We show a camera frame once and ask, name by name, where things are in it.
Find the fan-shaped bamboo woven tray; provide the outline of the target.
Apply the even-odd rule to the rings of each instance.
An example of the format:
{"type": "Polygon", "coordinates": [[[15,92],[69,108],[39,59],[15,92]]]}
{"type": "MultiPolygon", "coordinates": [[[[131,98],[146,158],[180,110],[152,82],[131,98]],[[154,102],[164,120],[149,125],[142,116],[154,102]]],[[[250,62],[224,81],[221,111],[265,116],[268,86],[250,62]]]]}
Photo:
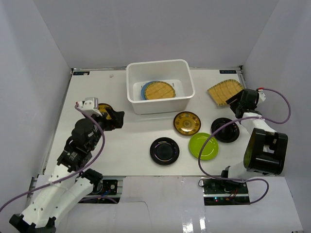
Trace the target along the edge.
{"type": "Polygon", "coordinates": [[[226,101],[242,91],[244,87],[234,79],[222,81],[213,87],[209,88],[207,92],[214,100],[217,106],[227,105],[226,101]]]}

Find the blue plate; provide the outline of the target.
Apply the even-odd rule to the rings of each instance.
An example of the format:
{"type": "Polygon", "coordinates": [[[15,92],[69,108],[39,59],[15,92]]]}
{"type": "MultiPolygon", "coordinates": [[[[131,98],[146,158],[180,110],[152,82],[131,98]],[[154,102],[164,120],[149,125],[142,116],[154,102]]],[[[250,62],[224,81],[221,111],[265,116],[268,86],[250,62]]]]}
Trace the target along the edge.
{"type": "Polygon", "coordinates": [[[152,81],[146,83],[144,86],[141,88],[141,97],[143,100],[151,100],[151,97],[153,97],[156,93],[156,85],[157,81],[152,81]]]}

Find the round bamboo woven plate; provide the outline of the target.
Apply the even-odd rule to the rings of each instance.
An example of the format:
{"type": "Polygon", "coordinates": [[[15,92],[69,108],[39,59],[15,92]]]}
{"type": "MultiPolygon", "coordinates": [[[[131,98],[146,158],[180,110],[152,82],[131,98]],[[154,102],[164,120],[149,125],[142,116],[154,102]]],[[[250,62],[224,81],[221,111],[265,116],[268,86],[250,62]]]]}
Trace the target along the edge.
{"type": "Polygon", "coordinates": [[[155,88],[156,93],[153,97],[151,97],[151,100],[169,99],[176,96],[175,89],[167,82],[157,81],[155,88]]]}

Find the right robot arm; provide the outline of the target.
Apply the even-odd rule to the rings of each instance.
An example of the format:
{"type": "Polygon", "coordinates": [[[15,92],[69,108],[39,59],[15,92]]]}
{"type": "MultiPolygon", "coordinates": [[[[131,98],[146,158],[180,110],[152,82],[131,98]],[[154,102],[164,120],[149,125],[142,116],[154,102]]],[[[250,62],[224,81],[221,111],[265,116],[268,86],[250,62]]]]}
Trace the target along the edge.
{"type": "Polygon", "coordinates": [[[266,99],[263,91],[264,88],[244,89],[226,101],[237,122],[247,130],[250,138],[242,162],[228,166],[221,173],[223,179],[219,181],[219,187],[224,193],[232,193],[237,188],[235,179],[248,180],[255,176],[279,175],[284,169],[288,136],[272,129],[267,122],[287,122],[291,116],[291,107],[286,100],[289,112],[282,122],[264,118],[256,110],[257,105],[266,99]]]}

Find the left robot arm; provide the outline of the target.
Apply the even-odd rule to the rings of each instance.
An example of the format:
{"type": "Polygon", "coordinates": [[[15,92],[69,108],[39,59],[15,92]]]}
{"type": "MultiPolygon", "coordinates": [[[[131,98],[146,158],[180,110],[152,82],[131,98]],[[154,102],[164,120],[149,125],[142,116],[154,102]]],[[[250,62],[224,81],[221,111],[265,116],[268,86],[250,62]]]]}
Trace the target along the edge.
{"type": "Polygon", "coordinates": [[[20,214],[14,214],[9,223],[20,233],[54,233],[61,219],[83,197],[97,194],[103,187],[103,175],[90,168],[95,162],[92,151],[104,132],[123,127],[125,113],[108,107],[105,113],[81,111],[67,139],[48,182],[37,188],[39,194],[20,214]]]}

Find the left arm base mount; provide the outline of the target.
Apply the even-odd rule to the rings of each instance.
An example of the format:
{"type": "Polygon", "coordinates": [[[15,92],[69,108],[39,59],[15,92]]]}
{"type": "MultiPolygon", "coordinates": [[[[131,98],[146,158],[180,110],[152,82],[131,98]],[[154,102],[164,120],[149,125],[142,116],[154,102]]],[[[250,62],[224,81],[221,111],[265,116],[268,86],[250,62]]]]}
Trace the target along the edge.
{"type": "Polygon", "coordinates": [[[116,179],[103,179],[97,188],[80,200],[80,203],[118,204],[121,195],[118,186],[119,181],[116,179]]]}

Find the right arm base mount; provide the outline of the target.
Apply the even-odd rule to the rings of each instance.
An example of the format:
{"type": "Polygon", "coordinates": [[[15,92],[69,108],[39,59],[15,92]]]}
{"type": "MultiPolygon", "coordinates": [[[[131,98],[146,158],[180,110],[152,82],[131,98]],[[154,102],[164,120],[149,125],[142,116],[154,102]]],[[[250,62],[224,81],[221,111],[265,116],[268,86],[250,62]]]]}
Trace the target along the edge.
{"type": "Polygon", "coordinates": [[[203,191],[205,206],[227,206],[250,202],[246,183],[201,178],[198,182],[203,191]]]}

